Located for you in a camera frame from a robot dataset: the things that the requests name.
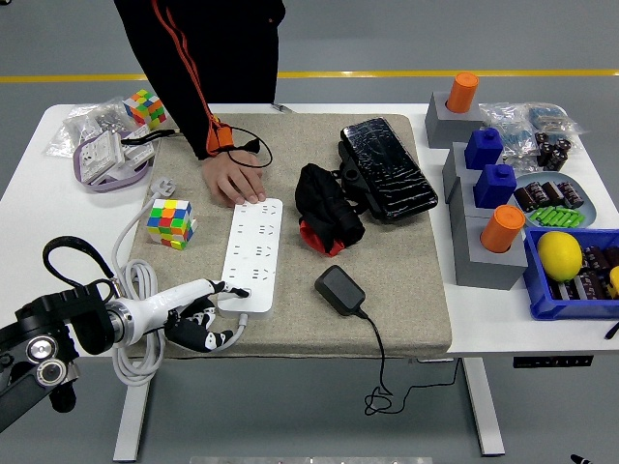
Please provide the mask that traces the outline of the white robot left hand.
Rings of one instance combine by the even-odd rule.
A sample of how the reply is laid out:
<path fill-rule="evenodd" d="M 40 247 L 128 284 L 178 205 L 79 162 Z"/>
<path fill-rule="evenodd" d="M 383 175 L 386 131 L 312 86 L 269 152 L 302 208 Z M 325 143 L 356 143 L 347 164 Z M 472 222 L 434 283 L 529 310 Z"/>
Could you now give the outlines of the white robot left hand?
<path fill-rule="evenodd" d="M 116 316 L 121 324 L 114 345 L 118 348 L 134 345 L 150 331 L 163 328 L 165 337 L 181 347 L 200 353 L 220 350 L 230 342 L 234 332 L 212 333 L 199 318 L 182 315 L 184 309 L 195 303 L 210 305 L 209 297 L 219 293 L 231 293 L 239 298 L 251 295 L 250 291 L 224 281 L 201 278 L 141 301 L 119 298 L 107 306 L 108 314 Z"/>

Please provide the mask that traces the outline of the person's right hand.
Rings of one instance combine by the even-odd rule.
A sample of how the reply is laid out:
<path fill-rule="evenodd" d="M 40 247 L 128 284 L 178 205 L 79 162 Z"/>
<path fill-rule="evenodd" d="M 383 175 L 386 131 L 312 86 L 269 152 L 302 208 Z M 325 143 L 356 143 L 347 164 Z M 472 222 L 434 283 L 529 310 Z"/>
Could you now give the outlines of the person's right hand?
<path fill-rule="evenodd" d="M 212 197 L 223 206 L 255 204 L 267 197 L 253 153 L 238 150 L 209 157 L 201 162 L 201 174 Z"/>

